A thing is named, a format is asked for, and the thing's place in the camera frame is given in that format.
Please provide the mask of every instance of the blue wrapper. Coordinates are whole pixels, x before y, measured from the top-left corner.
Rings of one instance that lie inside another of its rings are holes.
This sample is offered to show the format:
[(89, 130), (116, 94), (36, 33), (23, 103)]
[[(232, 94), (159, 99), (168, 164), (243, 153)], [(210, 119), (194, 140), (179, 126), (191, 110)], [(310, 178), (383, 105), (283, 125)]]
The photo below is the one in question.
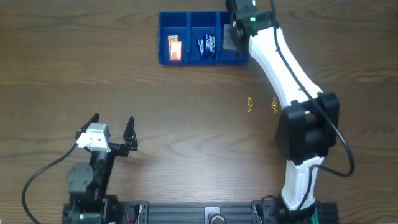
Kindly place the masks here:
[(205, 34), (204, 41), (205, 45), (205, 57), (216, 58), (216, 36), (211, 34)]
[(200, 58), (205, 59), (205, 44), (203, 40), (197, 40), (197, 47), (200, 53)]

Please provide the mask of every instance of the wire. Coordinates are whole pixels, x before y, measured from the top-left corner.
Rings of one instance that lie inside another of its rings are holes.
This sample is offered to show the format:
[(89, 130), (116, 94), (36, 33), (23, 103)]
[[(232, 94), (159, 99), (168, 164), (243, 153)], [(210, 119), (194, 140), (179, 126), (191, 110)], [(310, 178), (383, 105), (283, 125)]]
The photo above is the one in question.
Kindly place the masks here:
[(287, 63), (284, 55), (282, 54), (282, 51), (280, 50), (280, 47), (279, 47), (278, 38), (277, 38), (277, 29), (278, 29), (279, 25), (278, 25), (278, 22), (277, 22), (277, 19), (276, 19), (276, 9), (275, 9), (274, 0), (270, 0), (270, 4), (271, 4), (271, 11), (272, 11), (272, 20), (273, 20), (273, 24), (274, 24), (274, 38), (275, 38), (276, 51), (278, 51), (278, 53), (280, 55), (280, 58), (285, 63), (285, 66), (289, 70), (289, 72), (292, 75), (293, 79), (297, 82), (297, 85), (305, 93), (305, 95), (308, 97), (308, 99), (310, 99), (310, 101), (312, 102), (314, 107), (317, 109), (317, 111), (323, 116), (323, 118), (325, 119), (326, 123), (328, 123), (329, 126), (334, 130), (334, 132), (336, 133), (336, 135), (340, 139), (341, 143), (343, 144), (343, 146), (344, 146), (344, 148), (345, 148), (345, 150), (347, 152), (348, 159), (349, 159), (350, 168), (349, 168), (349, 171), (347, 173), (338, 172), (338, 171), (335, 171), (335, 170), (333, 170), (331, 168), (327, 168), (327, 167), (322, 166), (322, 165), (312, 165), (312, 166), (309, 167), (310, 177), (308, 178), (307, 191), (306, 191), (306, 193), (304, 195), (304, 198), (301, 201), (301, 203), (300, 203), (300, 205), (298, 206), (298, 209), (297, 209), (297, 210), (300, 210), (303, 207), (303, 204), (305, 203), (305, 201), (308, 199), (308, 195), (309, 195), (309, 193), (311, 191), (312, 172), (313, 172), (314, 168), (323, 169), (323, 170), (325, 170), (327, 172), (330, 172), (332, 174), (335, 174), (335, 175), (337, 175), (339, 177), (350, 177), (351, 175), (353, 175), (354, 170), (355, 170), (355, 161), (354, 161), (354, 156), (353, 156), (353, 154), (351, 152), (351, 148), (349, 147), (349, 145), (346, 142), (346, 140), (343, 137), (343, 135), (340, 133), (339, 129), (333, 124), (333, 122), (330, 120), (329, 116), (325, 113), (325, 111), (322, 109), (322, 107), (314, 100), (314, 98), (312, 98), (312, 96), (309, 94), (309, 92), (301, 84), (300, 80), (296, 77), (296, 75), (293, 72), (292, 68)]
[(26, 205), (26, 199), (25, 199), (25, 197), (26, 197), (26, 191), (27, 191), (27, 188), (29, 187), (29, 184), (32, 183), (32, 181), (33, 181), (39, 174), (43, 173), (43, 172), (46, 171), (48, 168), (54, 166), (55, 164), (57, 164), (57, 163), (59, 163), (60, 161), (62, 161), (64, 158), (68, 157), (68, 156), (73, 152), (73, 150), (76, 148), (76, 146), (77, 146), (77, 143), (74, 143), (73, 146), (72, 146), (72, 148), (71, 148), (65, 155), (63, 155), (61, 158), (57, 159), (56, 161), (50, 163), (49, 165), (43, 167), (41, 170), (37, 171), (37, 172), (26, 182), (25, 187), (24, 187), (24, 189), (23, 189), (23, 191), (22, 191), (22, 206), (24, 206), (24, 209), (25, 209), (26, 214), (29, 216), (29, 218), (30, 218), (34, 223), (40, 224), (40, 222), (32, 215), (32, 213), (29, 211), (29, 209), (27, 208), (27, 205)]

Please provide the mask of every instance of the blue tray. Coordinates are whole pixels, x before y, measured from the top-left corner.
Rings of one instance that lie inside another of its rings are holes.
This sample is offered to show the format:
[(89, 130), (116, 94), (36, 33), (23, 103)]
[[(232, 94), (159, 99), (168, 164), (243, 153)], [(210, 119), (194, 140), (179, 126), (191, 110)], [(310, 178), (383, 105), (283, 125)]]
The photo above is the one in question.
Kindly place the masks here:
[[(159, 63), (208, 65), (248, 62), (247, 51), (223, 48), (225, 24), (229, 24), (228, 12), (159, 12)], [(200, 58), (196, 40), (203, 39), (205, 34), (216, 36), (216, 58)], [(181, 61), (169, 60), (167, 37), (170, 35), (178, 35), (182, 41)]]

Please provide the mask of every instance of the white arm segment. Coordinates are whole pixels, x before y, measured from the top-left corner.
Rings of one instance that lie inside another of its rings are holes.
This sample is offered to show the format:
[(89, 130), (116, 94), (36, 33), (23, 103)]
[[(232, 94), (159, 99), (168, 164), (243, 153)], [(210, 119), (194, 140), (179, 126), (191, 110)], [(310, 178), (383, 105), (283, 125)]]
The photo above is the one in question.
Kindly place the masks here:
[[(304, 195), (307, 191), (308, 181), (310, 176), (309, 167), (316, 164), (320, 165), (323, 162), (324, 157), (314, 157), (304, 161), (301, 165), (296, 166), (293, 161), (286, 162), (286, 180), (285, 186), (282, 189), (282, 198), (287, 208), (292, 211), (298, 209)], [(313, 196), (313, 189), (315, 181), (317, 180), (318, 168), (312, 170), (312, 182), (310, 193), (308, 194), (307, 200), (304, 202), (301, 210), (308, 208), (315, 203)]]
[[(317, 93), (322, 92), (321, 89), (307, 77), (290, 52), (281, 28), (277, 29), (277, 38), (280, 50), (296, 77), (312, 98), (317, 98)], [(265, 71), (272, 87), (274, 87), (282, 109), (290, 106), (294, 100), (297, 100), (299, 103), (309, 100), (305, 93), (300, 90), (299, 85), (293, 79), (279, 53), (276, 51), (273, 27), (260, 30), (258, 35), (254, 37), (250, 36), (249, 53)]]

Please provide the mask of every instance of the wooden tabletop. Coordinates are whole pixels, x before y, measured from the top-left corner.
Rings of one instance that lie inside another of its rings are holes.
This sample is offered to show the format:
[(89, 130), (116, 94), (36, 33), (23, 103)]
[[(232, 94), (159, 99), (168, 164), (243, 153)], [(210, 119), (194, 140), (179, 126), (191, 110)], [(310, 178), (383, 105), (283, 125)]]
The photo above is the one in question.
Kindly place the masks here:
[[(267, 1), (257, 1), (261, 10)], [(276, 1), (285, 39), (307, 75), (341, 103), (350, 178), (318, 173), (316, 198), (341, 223), (398, 221), (398, 3)], [(27, 179), (65, 154), (95, 113), (111, 141), (130, 115), (139, 150), (116, 158), (108, 193), (148, 202), (250, 202), (277, 195), (285, 160), (279, 115), (260, 66), (167, 67), (157, 58), (159, 11), (225, 10), (222, 0), (0, 1), (0, 219), (31, 223)], [(246, 114), (247, 98), (254, 109)], [(75, 150), (36, 178), (31, 212), (60, 223)], [(348, 170), (341, 144), (325, 164)]]

